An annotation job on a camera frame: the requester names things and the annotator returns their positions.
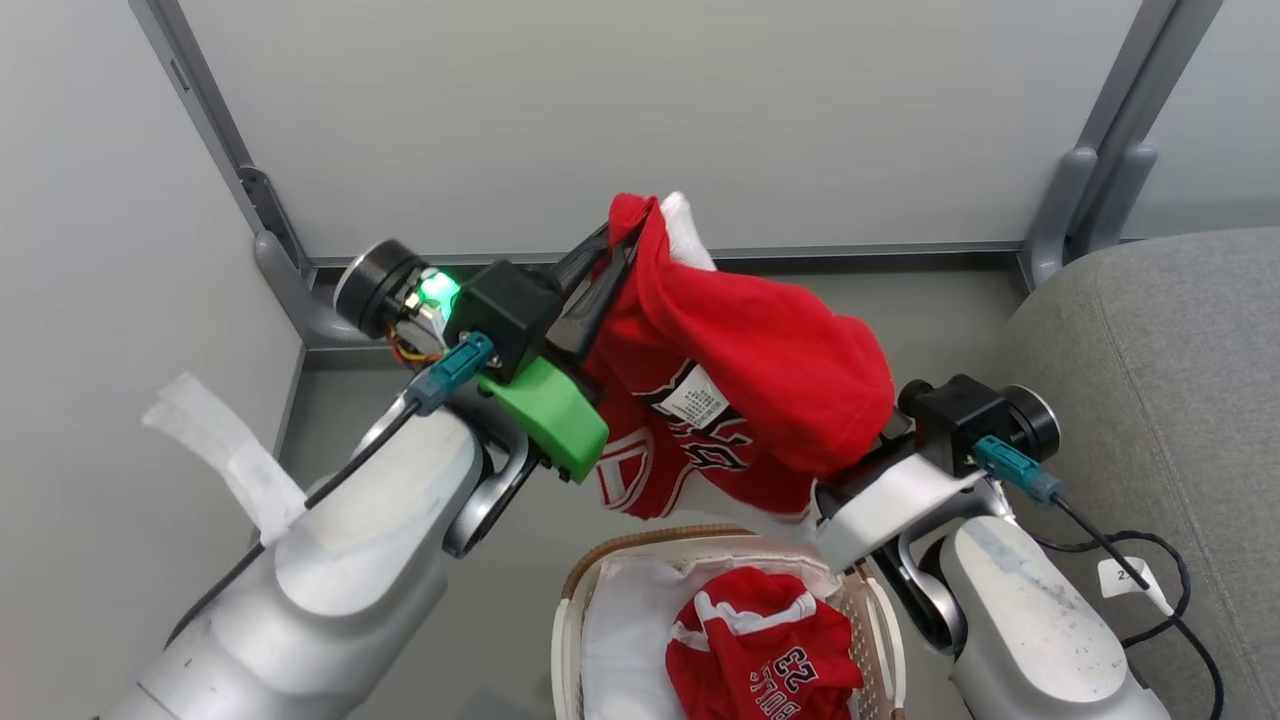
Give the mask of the red Bulls 23 jersey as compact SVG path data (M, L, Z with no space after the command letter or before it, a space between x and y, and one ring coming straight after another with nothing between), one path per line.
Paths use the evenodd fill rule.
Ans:
M852 720L854 639L800 578L740 568L678 611L666 670L687 720Z

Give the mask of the grey partition double post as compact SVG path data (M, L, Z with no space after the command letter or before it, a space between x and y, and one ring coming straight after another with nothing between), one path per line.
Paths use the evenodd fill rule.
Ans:
M1160 156L1147 140L1224 0L1140 0L1076 146L1059 160L1018 265L1029 291L1120 243Z

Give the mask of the white fabric strip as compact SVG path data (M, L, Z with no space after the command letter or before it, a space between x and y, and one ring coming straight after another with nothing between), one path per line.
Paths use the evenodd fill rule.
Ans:
M225 482L262 546L275 544L306 512L305 492L248 425L195 375L184 373L161 388L142 423L201 457Z

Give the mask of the red jersey with white label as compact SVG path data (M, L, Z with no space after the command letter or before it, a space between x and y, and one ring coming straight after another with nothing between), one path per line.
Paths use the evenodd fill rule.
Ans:
M608 237L635 260L585 364L609 429L588 479L602 506L810 537L813 486L860 461L893 407L870 328L810 290L719 270L682 193L618 193Z

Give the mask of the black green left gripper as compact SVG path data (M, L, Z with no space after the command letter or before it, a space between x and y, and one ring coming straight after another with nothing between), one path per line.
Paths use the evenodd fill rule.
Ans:
M500 259L463 282L387 240L347 266L334 309L413 370L407 414L426 416L472 387L531 442L538 462L579 484L608 436L602 392L584 365L641 231L612 243L602 224L552 265L553 277L552 266Z

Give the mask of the white basket liner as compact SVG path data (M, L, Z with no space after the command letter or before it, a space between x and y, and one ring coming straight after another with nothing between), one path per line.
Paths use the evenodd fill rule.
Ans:
M740 568L787 574L826 601L835 583L778 559L705 560L686 573L631 557L611 561L598 582L584 628L585 720L687 720L666 670L666 647L678 611L709 580Z

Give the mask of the grey fabric sofa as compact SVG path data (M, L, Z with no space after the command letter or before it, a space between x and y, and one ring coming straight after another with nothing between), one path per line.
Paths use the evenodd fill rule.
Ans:
M1046 468L1078 511L1185 559L1222 720L1280 720L1280 227L1075 260L977 375L1052 407L1062 442Z

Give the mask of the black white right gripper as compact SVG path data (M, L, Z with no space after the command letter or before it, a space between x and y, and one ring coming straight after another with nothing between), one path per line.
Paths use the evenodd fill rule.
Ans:
M1051 407L1024 387L993 389L969 375L941 386L911 380L877 446L815 484L817 552L832 570L847 571L925 520L947 521L983 480L1050 505L1061 484L1041 462L1060 441Z

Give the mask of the white basket with brown rim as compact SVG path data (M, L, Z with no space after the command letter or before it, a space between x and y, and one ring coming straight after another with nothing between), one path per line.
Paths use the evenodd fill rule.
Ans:
M643 557L686 573L705 560L778 559L799 571L815 571L835 588L826 596L852 624L852 660L867 687L852 696L852 720L908 720L908 664L902 633L887 592L865 568L836 577L817 552L795 542L771 539L732 525L676 527L607 541L588 552L561 592L550 641L550 683L557 720L585 720L584 628L605 565Z

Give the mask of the grey partition bottom rail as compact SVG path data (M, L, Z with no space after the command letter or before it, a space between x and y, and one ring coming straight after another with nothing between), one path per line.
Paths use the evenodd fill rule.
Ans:
M717 263L788 261L820 258L915 258L940 256L950 254L986 254L1021 251L1024 242L1012 241L974 241L974 242L931 242L931 243L855 243L855 245L817 245L759 249L713 249L712 258ZM447 252L429 254L425 259L439 266L485 266L488 263L507 259L520 265L550 265L562 259L562 252Z

